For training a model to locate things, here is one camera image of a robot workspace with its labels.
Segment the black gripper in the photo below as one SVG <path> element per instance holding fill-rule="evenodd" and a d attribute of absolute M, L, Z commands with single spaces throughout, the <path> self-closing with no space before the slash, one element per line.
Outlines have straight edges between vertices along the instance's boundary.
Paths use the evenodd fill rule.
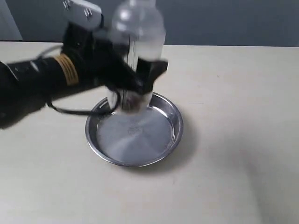
<path fill-rule="evenodd" d="M 155 81 L 168 69 L 168 61 L 138 58 L 136 71 L 130 69 L 113 50 L 107 38 L 95 39 L 92 32 L 69 23 L 63 37 L 63 54 L 78 74 L 75 88 L 90 90 L 106 86 L 139 95 L 153 91 Z"/>

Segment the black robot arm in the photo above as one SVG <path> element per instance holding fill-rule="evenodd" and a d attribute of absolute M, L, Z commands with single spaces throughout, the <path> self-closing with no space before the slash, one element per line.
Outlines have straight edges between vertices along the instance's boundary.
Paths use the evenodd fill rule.
<path fill-rule="evenodd" d="M 99 112 L 56 108 L 59 113 L 100 117 L 121 109 L 138 112 L 146 105 L 154 82 L 166 72 L 168 62 L 139 58 L 133 70 L 123 60 L 127 44 L 113 44 L 106 37 L 69 23 L 57 56 L 1 63 L 0 127 L 9 128 L 53 101 L 105 86 L 116 95 L 108 109 Z"/>

